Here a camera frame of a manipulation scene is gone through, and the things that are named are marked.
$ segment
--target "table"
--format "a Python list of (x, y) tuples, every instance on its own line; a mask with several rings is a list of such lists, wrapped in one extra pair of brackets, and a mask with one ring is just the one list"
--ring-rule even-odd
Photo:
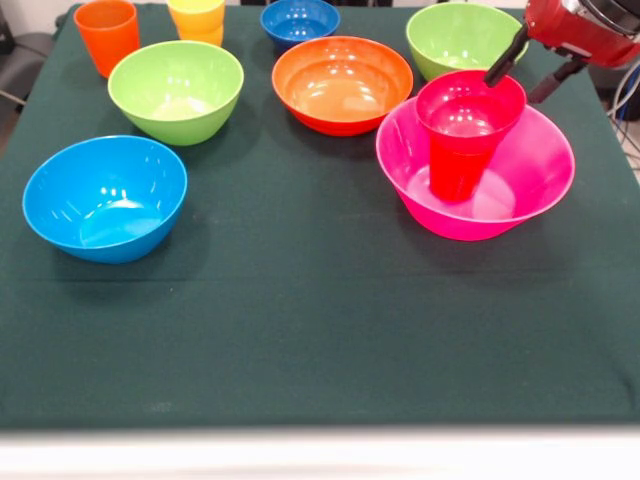
[[(410, 60), (413, 12), (342, 8), (338, 33)], [(325, 137), (285, 111), (259, 13), (228, 9), (237, 108), (176, 148), (184, 211), (123, 266), (57, 251), (21, 212), (59, 149), (142, 134), (67, 22), (0, 160), (0, 428), (636, 423), (640, 192), (586, 74), (540, 107), (575, 150), (568, 196), (459, 243), (406, 213), (375, 133)], [(143, 45), (176, 38), (165, 7), (139, 15)], [(514, 75), (530, 87), (558, 63), (532, 45)]]

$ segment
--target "dark blue bowl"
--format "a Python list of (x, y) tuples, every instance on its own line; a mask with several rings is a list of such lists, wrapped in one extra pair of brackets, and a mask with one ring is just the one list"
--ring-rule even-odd
[(153, 250), (174, 226), (187, 193), (180, 158), (155, 140), (118, 135), (72, 145), (40, 166), (22, 209), (61, 250), (125, 263)]
[(280, 51), (332, 35), (340, 14), (322, 0), (277, 0), (262, 11), (260, 24)]

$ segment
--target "cup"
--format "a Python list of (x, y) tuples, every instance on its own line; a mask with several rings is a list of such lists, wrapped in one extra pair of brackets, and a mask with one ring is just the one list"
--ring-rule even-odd
[(220, 46), (224, 36), (225, 0), (167, 0), (181, 40)]
[(471, 198), (527, 103), (525, 90), (513, 78), (505, 76), (491, 88), (484, 76), (480, 70), (442, 75), (416, 99), (418, 119), (429, 132), (429, 186), (445, 202)]
[(120, 60), (140, 48), (136, 7), (125, 0), (94, 0), (73, 16), (89, 55), (105, 78)]

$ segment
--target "stacked yellow cups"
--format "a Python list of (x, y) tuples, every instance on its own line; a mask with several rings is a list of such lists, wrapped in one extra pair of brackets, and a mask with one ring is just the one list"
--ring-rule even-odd
[(225, 0), (167, 0), (181, 40), (220, 46), (224, 36)]

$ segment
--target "magenta bowl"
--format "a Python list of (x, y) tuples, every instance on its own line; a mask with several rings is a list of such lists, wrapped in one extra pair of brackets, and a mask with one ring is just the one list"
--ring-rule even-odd
[(569, 191), (576, 169), (571, 145), (551, 120), (527, 106), (474, 195), (462, 203), (439, 200), (429, 188), (429, 133), (415, 102), (407, 100), (384, 119), (376, 151), (382, 171), (426, 229), (454, 240), (486, 240), (545, 213)]

